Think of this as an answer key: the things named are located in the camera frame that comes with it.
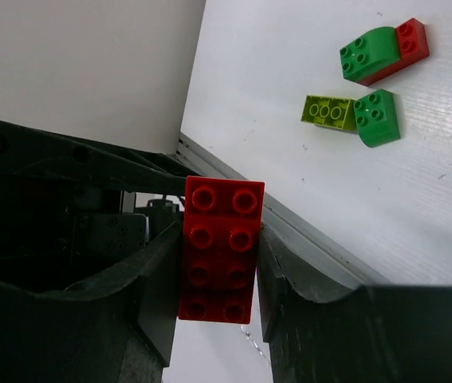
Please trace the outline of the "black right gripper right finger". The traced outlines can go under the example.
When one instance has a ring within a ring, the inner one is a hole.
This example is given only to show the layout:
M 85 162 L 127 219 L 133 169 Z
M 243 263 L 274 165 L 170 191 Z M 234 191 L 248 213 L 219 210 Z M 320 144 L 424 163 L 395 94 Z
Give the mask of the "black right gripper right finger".
M 257 248 L 276 382 L 452 382 L 452 286 L 348 289 L 268 227 Z

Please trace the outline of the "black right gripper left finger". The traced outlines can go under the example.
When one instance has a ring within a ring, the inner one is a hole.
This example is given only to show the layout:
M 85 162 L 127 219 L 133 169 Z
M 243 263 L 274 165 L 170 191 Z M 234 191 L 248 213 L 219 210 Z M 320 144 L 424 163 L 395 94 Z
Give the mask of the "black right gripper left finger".
M 0 382 L 159 382 L 171 360 L 183 226 L 63 291 L 0 282 Z

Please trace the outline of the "red long lego brick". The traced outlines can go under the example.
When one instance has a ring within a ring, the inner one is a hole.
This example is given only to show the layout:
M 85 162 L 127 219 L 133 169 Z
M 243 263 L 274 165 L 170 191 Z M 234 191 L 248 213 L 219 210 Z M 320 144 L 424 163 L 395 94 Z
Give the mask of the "red long lego brick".
M 250 323 L 265 185 L 188 176 L 178 317 Z

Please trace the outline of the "green curved lego brick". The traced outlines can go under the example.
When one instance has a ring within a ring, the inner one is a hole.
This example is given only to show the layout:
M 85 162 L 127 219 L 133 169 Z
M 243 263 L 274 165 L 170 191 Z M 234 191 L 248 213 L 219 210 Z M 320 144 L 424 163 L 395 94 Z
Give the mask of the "green curved lego brick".
M 375 148 L 401 138 L 393 93 L 378 89 L 354 101 L 353 110 L 356 130 L 367 147 Z

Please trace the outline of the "lime green lego brick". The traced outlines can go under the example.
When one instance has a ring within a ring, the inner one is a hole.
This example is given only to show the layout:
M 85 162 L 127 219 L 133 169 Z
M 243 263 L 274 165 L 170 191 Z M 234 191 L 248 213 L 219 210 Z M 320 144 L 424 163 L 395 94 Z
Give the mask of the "lime green lego brick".
M 342 132 L 355 132 L 354 100 L 307 95 L 301 122 Z

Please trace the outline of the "green lego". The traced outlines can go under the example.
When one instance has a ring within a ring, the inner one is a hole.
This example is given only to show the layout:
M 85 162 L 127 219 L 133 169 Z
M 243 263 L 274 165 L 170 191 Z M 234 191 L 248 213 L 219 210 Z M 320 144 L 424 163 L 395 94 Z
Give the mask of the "green lego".
M 345 80 L 369 86 L 429 56 L 426 26 L 411 18 L 355 38 L 340 49 L 340 64 Z

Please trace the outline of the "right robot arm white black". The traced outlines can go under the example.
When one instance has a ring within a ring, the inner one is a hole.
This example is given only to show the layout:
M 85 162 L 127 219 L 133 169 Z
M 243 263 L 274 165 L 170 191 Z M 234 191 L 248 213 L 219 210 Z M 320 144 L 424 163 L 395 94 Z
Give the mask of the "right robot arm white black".
M 452 286 L 348 288 L 261 182 L 0 120 L 0 382 L 160 382 L 179 319 L 246 324 L 276 382 L 452 382 Z

